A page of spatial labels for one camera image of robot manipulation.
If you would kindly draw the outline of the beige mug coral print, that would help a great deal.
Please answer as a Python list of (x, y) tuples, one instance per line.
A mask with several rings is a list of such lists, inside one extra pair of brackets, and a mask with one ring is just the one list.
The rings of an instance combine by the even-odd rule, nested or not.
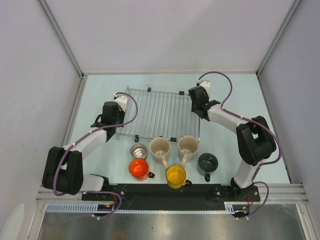
[(150, 142), (149, 150), (154, 161), (168, 169), (168, 158), (171, 150), (169, 141), (163, 137), (156, 137)]

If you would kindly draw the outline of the yellow mug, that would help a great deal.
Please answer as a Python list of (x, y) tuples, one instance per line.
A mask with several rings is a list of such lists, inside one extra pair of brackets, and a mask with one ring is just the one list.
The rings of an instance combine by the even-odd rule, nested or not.
[(180, 165), (170, 166), (165, 173), (167, 184), (172, 189), (179, 189), (183, 186), (191, 186), (192, 182), (187, 179), (185, 169)]

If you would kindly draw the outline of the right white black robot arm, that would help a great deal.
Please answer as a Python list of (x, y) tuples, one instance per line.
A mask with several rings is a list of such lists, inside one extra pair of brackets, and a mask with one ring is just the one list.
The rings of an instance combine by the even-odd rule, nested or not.
[(193, 113), (235, 133), (241, 163), (230, 181), (230, 194), (235, 200), (242, 201), (253, 187), (253, 179), (264, 160), (276, 151), (275, 135), (263, 116), (247, 118), (233, 113), (219, 101), (210, 101), (209, 94), (200, 85), (190, 88), (188, 95)]

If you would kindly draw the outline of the metal wire dish rack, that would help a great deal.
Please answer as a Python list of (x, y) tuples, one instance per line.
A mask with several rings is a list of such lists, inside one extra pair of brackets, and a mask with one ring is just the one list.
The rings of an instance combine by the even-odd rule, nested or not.
[(200, 139), (200, 118), (192, 112), (192, 101), (185, 91), (155, 91), (149, 85), (147, 89), (127, 87), (127, 94), (137, 102), (136, 119), (116, 130), (119, 136), (152, 140), (166, 138), (178, 142), (183, 136)]

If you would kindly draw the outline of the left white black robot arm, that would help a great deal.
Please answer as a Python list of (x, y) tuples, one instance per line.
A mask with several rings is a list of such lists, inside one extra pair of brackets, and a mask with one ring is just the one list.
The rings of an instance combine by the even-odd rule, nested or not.
[(84, 182), (90, 191), (100, 200), (110, 196), (111, 188), (104, 184), (104, 177), (84, 175), (83, 160), (100, 145), (106, 143), (116, 133), (118, 124), (124, 121), (126, 109), (116, 101), (107, 101), (102, 107), (94, 124), (90, 126), (89, 136), (75, 145), (54, 146), (48, 151), (46, 165), (42, 177), (42, 186), (46, 189), (75, 195)]

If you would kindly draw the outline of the beige mug blue print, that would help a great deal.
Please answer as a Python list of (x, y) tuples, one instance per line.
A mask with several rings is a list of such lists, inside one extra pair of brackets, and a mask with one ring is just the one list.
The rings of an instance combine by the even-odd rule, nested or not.
[(191, 136), (185, 135), (178, 141), (178, 156), (181, 160), (181, 166), (184, 168), (186, 163), (190, 162), (199, 149), (198, 140)]

